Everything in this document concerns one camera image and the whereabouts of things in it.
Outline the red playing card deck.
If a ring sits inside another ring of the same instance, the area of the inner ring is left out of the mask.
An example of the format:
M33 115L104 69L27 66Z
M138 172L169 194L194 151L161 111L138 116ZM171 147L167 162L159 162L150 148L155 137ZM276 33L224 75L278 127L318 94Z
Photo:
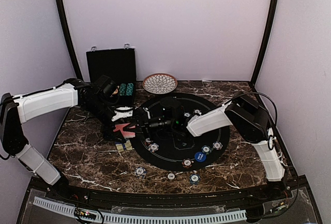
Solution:
M129 127L130 123L124 123L124 124L117 124L115 125L115 129L113 130L113 133L121 134L124 138L134 138L136 134L131 131L132 128L135 126Z

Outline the blue small blind button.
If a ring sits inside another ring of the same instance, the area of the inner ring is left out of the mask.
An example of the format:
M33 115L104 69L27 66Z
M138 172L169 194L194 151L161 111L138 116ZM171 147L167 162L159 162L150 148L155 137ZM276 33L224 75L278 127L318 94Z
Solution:
M204 152L197 152L194 155L194 159L197 162L204 162L206 160L206 154Z

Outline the brown white chip stack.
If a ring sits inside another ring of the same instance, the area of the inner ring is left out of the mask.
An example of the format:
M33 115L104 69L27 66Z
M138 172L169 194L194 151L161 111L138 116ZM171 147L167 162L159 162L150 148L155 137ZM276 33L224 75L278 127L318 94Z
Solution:
M171 181L174 180L175 179L175 174L174 173L168 173L167 174L167 179L171 180Z

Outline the blue tan chip stack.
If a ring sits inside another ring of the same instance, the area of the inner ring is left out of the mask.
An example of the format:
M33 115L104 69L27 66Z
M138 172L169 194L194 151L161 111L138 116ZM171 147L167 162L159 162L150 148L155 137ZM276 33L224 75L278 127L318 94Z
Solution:
M137 167L137 168L135 169L135 171L134 171L134 174L135 174L135 176L138 177L138 178L145 178L147 172L146 172L146 169L145 169L145 168L143 168L143 167Z

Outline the blue green chip stack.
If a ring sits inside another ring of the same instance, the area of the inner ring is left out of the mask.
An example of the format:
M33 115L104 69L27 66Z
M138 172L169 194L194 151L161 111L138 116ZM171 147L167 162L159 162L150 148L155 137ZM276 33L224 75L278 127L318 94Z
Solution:
M201 180L200 176L199 176L198 174L196 174L196 173L191 174L191 175L189 176L189 182L190 182L190 184L192 184L192 185L197 185L197 184L199 184L200 180Z

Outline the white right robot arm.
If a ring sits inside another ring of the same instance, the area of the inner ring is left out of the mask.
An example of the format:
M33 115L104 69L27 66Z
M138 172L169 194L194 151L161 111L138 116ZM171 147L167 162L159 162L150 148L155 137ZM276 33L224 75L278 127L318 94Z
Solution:
M153 98L137 110L137 152L151 164L166 170L189 171L218 159L230 139L230 127L257 151L266 178L264 196L275 200L284 191L285 168L274 146L269 112L246 93L216 106L193 94L169 94Z

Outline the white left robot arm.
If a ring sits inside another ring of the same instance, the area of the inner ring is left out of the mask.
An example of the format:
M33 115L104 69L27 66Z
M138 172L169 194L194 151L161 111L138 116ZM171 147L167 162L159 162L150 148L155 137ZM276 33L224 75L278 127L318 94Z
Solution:
M52 165L42 153L30 143L23 131L23 125L44 115L73 107L81 107L91 113L103 125L103 135L110 138L115 121L131 117L131 107L119 107L112 100L117 85L111 78L102 76L97 82L84 82L70 78L58 86L40 91L11 95L1 98L1 143L8 157L15 157L33 174L53 186L53 193L62 201L73 197L73 190L67 186L62 172Z

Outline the green chip row left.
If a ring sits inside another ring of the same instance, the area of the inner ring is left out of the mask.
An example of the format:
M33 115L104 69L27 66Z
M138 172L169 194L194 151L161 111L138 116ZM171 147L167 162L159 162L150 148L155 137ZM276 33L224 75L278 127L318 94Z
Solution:
M126 95L126 88L127 88L127 84L125 83L121 83L119 86L119 96L125 96Z

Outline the green chip row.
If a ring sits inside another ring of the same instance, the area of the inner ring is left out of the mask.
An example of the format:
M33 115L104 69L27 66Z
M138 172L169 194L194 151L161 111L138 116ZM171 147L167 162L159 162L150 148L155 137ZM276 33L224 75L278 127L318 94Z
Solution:
M126 95L126 88L127 88L127 84L125 83L121 83L119 86L119 96L125 96Z
M132 96L134 92L134 84L128 83L126 86L125 96Z

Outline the green chip row right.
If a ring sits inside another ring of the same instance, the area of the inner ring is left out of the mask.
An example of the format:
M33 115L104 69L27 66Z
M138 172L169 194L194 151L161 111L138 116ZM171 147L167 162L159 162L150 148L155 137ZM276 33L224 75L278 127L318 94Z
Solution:
M125 96L132 96L134 92L134 84L128 83L126 86Z

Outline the patterned ceramic plate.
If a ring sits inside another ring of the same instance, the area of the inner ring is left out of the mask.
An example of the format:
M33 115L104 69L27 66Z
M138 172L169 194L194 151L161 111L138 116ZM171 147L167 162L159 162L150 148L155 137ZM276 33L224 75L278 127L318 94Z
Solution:
M177 80L170 74L155 73L146 77L142 83L143 88L152 94L167 94L177 88Z

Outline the black poker chip case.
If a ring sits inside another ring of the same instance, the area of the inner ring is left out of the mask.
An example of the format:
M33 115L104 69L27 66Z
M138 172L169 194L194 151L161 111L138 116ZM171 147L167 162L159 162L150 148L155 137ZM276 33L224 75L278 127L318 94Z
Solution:
M132 96L120 96L118 105L132 106L136 91L136 53L135 49L107 49L86 52L90 81L95 82L100 76L110 77L118 86L121 83L133 83Z

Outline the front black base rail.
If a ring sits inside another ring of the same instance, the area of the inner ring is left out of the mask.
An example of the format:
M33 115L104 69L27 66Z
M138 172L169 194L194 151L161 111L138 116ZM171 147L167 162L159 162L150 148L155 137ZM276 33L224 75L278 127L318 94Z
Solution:
M58 196L79 205L110 209L119 205L124 207L205 207L225 205L227 208L239 207L257 209L262 214L262 205L269 201L285 198L292 206L298 196L299 179L291 180L292 188L282 192L271 191L271 184L251 187L242 190L219 191L214 193L190 193L179 195L148 195L137 193L119 193L101 190L92 190L70 186L67 182L58 183L50 187Z

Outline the black corner frame post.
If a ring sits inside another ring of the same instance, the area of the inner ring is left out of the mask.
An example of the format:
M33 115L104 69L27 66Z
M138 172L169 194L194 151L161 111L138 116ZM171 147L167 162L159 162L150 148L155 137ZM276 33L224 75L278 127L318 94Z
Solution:
M253 74L250 79L251 87L255 87L259 74L261 72L261 68L262 68L264 58L265 58L269 38L270 38L270 35L272 32L277 3L278 3L278 0L270 0L267 19L266 19L266 23L265 23L264 32L263 32L263 37L262 37L260 49L259 49L258 56L257 56L257 61L255 63Z
M65 6L64 6L64 0L55 0L55 1L56 1L59 20L60 20L61 27L62 27L62 32L64 35L67 51L69 53L69 58L70 58L70 61L71 61L71 64L72 64L72 67L74 70L74 74L78 79L83 80L83 75L82 75L82 72L81 72L81 69L79 66L76 52L74 50L74 45L72 42L70 30L69 30L69 25L68 25L67 16L66 16L66 10L65 10Z

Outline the black corner frame post right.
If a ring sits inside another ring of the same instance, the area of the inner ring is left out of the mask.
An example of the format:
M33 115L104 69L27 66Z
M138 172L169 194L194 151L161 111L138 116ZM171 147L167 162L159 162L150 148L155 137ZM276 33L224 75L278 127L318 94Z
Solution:
M272 32L277 3L278 3L278 0L270 0L267 19L266 19L266 23L265 23L264 32L263 32L263 37L262 37L260 49L259 49L258 56L257 56L257 61L255 63L253 74L250 79L251 87L255 87L259 74L261 72L261 68L262 68L264 58L265 58L269 38L270 38L270 35Z

